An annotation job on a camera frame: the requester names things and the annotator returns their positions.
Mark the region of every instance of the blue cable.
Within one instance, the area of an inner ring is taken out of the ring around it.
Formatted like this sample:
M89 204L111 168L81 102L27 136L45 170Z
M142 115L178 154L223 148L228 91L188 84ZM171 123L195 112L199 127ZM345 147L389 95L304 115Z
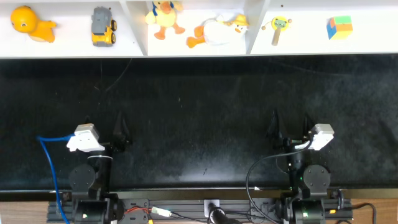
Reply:
M62 206L61 206L61 200L60 200L60 193L58 191L58 183L57 183L57 176L55 175L55 168L54 168L54 164L52 163L50 154L47 150L47 148L45 147L44 142L54 142L54 141L69 141L69 139L74 136L74 134L65 136L65 137L61 137L61 138L42 138L40 136L37 136L37 140L39 140L40 144L43 147L43 150L45 152L45 155L47 156L47 159L49 160L50 163L50 167L51 167L51 171L52 171L52 178L54 180L54 186L55 186L55 195L57 196L57 205L58 208L60 210L60 213L62 215L63 220L65 221L65 223L69 224L69 220L67 219L67 216L65 215L65 213L63 212Z

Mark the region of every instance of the white plush duck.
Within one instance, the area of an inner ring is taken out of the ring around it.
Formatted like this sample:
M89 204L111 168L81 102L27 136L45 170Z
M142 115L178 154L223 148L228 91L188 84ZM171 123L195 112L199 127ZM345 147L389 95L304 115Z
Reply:
M203 26L195 28L195 37L187 39L187 45L194 48L198 44L223 45L242 38L248 30L246 16L239 14L232 22L224 22L223 16L208 19Z

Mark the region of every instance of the wooden floor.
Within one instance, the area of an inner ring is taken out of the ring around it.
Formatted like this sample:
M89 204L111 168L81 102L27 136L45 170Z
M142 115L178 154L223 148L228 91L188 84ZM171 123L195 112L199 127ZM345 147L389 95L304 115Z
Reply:
M364 202L370 202L376 207L377 223L398 224L398 199L352 199L353 205ZM47 202L0 202L0 224L44 224L47 205ZM354 211L352 223L372 224L372 217L372 209L364 207ZM179 222L178 224L183 223L196 224L195 222Z

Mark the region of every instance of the blue cube face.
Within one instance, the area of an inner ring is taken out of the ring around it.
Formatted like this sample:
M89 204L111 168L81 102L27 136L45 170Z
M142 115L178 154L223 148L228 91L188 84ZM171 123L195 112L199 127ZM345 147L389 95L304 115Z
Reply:
M337 27L334 26L333 28L331 28L330 22L328 23L328 25L326 26L326 29L328 30L328 36L329 36L329 40L337 33Z

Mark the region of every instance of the yellow toy truck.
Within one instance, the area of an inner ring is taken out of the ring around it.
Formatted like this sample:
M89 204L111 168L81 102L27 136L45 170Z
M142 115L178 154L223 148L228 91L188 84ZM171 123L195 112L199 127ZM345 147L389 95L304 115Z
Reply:
M116 42L114 31L118 28L112 18L111 8L97 7L91 16L91 36L94 46L111 47Z

